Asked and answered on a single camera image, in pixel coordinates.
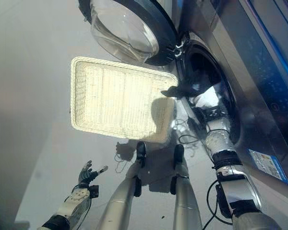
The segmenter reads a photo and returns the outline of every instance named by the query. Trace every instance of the washing machine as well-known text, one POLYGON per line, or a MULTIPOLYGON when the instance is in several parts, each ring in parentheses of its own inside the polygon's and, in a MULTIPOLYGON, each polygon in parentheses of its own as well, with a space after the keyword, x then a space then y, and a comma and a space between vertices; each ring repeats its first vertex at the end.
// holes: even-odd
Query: washing machine
POLYGON ((288 0, 79 3, 94 38, 113 56, 178 76, 200 139, 206 129, 191 99, 217 85, 244 165, 288 197, 288 0))

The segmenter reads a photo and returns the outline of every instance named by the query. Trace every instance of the energy label sticker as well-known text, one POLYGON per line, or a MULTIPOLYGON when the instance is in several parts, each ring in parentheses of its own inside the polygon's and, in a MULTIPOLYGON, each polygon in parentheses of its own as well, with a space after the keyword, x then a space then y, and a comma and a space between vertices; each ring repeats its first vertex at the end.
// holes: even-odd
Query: energy label sticker
POLYGON ((288 184, 288 178, 275 156, 266 155, 251 149, 249 149, 249 153, 259 170, 288 184))

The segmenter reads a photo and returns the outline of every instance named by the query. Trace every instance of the washing machine door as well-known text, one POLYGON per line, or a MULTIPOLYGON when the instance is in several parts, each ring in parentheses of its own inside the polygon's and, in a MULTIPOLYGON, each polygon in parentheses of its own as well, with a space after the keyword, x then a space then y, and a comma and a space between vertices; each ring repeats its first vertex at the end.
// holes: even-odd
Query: washing machine door
POLYGON ((156 0, 79 0, 95 40, 130 64, 164 66, 178 52, 175 26, 156 0))

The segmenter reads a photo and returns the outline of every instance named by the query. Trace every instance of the white wicker basket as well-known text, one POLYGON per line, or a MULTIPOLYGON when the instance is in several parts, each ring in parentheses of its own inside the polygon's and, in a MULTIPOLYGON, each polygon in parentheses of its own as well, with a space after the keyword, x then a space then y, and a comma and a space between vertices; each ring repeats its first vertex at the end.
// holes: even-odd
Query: white wicker basket
POLYGON ((76 57, 72 60, 72 126, 103 135, 165 142, 174 99, 161 94, 177 79, 170 73, 76 57))

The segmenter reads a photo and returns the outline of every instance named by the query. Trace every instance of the white floor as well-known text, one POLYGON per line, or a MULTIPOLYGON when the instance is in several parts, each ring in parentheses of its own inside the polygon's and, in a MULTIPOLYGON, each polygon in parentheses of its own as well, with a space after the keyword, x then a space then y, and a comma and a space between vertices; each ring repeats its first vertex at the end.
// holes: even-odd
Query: white floor
MULTIPOLYGON (((74 130, 70 123, 70 63, 76 56, 114 60, 92 38, 77 0, 0 0, 0 229, 36 229, 60 206, 92 159, 100 197, 82 229, 94 229, 132 162, 118 163, 116 144, 128 140, 74 130)), ((142 196, 129 229, 172 228, 175 197, 168 192, 172 152, 148 155, 142 196)), ((202 145, 185 153, 203 224, 206 191, 215 172, 202 145)), ((215 205, 216 193, 211 192, 215 205)), ((288 219, 269 209, 277 221, 288 219)), ((207 229, 231 229, 213 220, 207 229)))

